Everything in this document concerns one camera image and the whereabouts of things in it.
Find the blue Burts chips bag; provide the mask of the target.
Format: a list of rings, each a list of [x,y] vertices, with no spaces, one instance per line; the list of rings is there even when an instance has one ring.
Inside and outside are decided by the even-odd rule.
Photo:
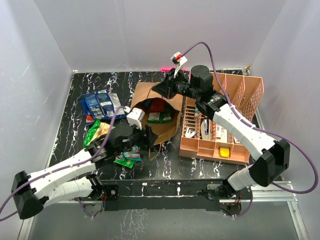
[[[85,124],[88,126],[88,125],[92,125],[95,123],[95,119],[92,117],[91,115],[91,112],[86,104],[86,101],[83,97],[81,97],[79,100],[78,100],[81,108],[82,108],[82,111],[85,115]]]

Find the Fox's mint candy bag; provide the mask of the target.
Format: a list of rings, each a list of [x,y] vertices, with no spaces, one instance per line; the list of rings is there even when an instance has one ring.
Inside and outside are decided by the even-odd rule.
[[[140,147],[135,145],[130,151],[122,152],[118,155],[115,158],[114,163],[132,169],[135,163],[140,162],[141,160]]]

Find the green red snack packet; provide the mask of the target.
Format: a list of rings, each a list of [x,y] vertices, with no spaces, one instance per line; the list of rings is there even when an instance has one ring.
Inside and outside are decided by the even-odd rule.
[[[172,112],[153,112],[149,113],[147,122],[151,124],[166,124],[173,121]]]

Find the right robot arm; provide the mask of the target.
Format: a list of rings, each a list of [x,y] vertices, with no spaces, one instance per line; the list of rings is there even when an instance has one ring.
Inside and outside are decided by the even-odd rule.
[[[249,151],[254,164],[230,174],[215,189],[205,190],[207,195],[233,199],[244,188],[267,187],[278,178],[289,167],[290,144],[256,130],[230,103],[227,93],[214,89],[217,78],[217,73],[210,73],[204,65],[192,67],[189,78],[172,68],[152,90],[166,99],[177,94],[194,99],[200,113],[225,128]]]

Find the brown paper bag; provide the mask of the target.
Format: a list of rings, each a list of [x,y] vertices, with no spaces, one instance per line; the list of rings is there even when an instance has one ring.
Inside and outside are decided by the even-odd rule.
[[[166,99],[152,90],[156,82],[139,82],[134,90],[131,107],[145,112],[142,126],[149,125],[151,131],[158,136],[153,145],[162,144],[178,131],[182,116],[183,96],[176,95]]]

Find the blue white snack pack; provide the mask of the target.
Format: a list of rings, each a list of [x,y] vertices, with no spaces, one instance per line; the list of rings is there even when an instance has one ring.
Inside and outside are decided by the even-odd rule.
[[[105,117],[104,110],[101,108],[98,100],[98,94],[95,92],[85,94],[83,96],[85,103],[90,111],[91,116],[97,120],[101,120]]]

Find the dark blue chips bag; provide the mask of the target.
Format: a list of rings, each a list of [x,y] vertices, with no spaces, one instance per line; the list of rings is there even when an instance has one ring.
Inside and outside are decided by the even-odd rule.
[[[116,109],[121,106],[116,93],[100,90],[96,93],[96,99],[99,108],[98,118],[100,120],[109,121],[114,115],[116,119],[123,119],[126,117],[126,113],[122,108],[115,114]]]

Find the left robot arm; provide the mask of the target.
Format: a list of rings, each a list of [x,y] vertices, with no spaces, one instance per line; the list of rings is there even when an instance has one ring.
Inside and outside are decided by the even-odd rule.
[[[104,188],[91,173],[134,146],[152,147],[158,137],[149,124],[138,129],[121,123],[58,164],[33,173],[18,172],[11,195],[19,218],[29,219],[45,207],[67,199],[99,199]]]

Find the pink candy packet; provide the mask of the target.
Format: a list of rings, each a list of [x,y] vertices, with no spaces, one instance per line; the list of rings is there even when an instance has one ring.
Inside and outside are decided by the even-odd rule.
[[[165,111],[166,101],[162,98],[153,98],[148,107],[149,113],[162,113]]]

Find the pink plastic desk organizer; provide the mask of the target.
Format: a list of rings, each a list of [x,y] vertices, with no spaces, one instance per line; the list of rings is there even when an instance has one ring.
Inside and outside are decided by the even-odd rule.
[[[218,73],[213,77],[213,87],[219,91],[217,81],[225,88],[240,118],[252,121],[264,94],[263,79]],[[209,122],[209,139],[202,139],[200,125],[204,116],[199,114],[192,123],[195,106],[195,100],[186,98],[179,156],[246,165],[249,163],[250,154],[257,156],[261,153],[264,146],[261,133],[243,124],[228,104],[222,106]],[[219,148],[222,146],[230,148],[229,158],[219,156]]]

